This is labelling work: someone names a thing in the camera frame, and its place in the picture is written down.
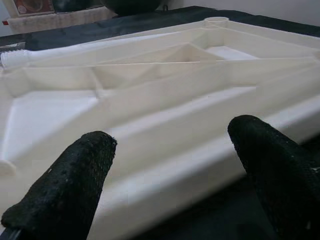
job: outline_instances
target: white plastic mold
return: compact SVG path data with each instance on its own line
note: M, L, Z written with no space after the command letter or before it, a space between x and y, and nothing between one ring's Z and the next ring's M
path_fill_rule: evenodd
M92 240L131 236L240 177L226 133L234 116L261 117L298 142L320 132L318 49L219 21L5 70L0 213L89 131L118 141Z
M182 45L183 48L185 43L193 45L198 52L204 50L212 54L212 58L217 60L308 57L319 51L228 28L196 28L124 44L100 46L97 49L79 49L77 53L33 62L32 66L85 66L164 50L176 45Z

